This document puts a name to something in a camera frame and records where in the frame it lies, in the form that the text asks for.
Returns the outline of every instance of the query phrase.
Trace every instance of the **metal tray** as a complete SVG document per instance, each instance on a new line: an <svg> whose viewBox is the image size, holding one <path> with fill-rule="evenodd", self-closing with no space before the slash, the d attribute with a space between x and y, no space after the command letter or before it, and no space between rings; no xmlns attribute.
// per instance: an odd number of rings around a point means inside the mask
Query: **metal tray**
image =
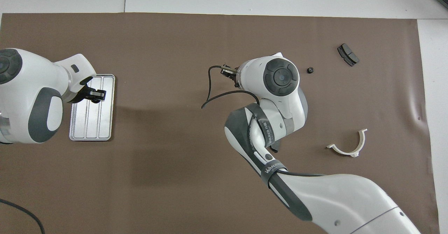
<svg viewBox="0 0 448 234"><path fill-rule="evenodd" d="M112 136L115 76L96 75L88 84L106 91L106 98L99 103L83 100L72 105L69 137L74 141L106 141Z"/></svg>

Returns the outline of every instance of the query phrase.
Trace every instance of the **white curved plastic part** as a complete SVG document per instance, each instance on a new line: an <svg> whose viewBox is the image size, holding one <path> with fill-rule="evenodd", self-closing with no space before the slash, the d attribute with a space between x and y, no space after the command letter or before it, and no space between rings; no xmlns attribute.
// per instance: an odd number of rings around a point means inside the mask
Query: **white curved plastic part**
<svg viewBox="0 0 448 234"><path fill-rule="evenodd" d="M337 148L337 146L335 144L331 144L328 145L327 148L333 148L333 150L335 150L336 152L340 153L340 154L344 154L344 155L350 155L352 157L357 157L359 156L359 151L361 151L361 149L363 149L364 143L365 143L365 134L364 132L367 129L362 129L359 131L359 144L356 147L355 150L351 151L351 152L343 152L341 150L339 150L339 148Z"/></svg>

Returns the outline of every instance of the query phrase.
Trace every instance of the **gray strap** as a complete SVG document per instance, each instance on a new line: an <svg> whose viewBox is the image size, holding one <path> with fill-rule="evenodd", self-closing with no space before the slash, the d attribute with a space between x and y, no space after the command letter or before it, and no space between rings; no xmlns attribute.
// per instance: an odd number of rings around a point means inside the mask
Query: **gray strap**
<svg viewBox="0 0 448 234"><path fill-rule="evenodd" d="M264 165L261 169L261 180L267 187L269 187L269 179L271 176L280 168L286 169L286 167L278 159L274 159L266 163L266 165Z"/></svg>
<svg viewBox="0 0 448 234"><path fill-rule="evenodd" d="M256 103L251 103L246 108L251 111L251 113L257 119L257 122L263 132L265 147L272 145L275 142L274 130L272 129L269 119L267 119L266 114L261 109L261 107Z"/></svg>

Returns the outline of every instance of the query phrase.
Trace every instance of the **brown mat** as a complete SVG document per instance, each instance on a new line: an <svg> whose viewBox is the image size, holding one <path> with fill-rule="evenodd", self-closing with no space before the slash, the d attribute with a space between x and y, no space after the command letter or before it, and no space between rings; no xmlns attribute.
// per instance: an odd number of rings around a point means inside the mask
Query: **brown mat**
<svg viewBox="0 0 448 234"><path fill-rule="evenodd" d="M234 94L200 105L207 69L282 52L301 73L304 128L275 155L292 172L351 173L380 185L422 233L438 233L416 20L182 14L4 14L0 48L58 61L82 53L117 77L113 137L0 146L0 198L48 233L324 233L292 215L224 135ZM347 65L336 48L360 58ZM313 74L306 69L314 67ZM212 95L234 90L213 72ZM358 144L357 158L326 149ZM0 205L0 233L38 233Z"/></svg>

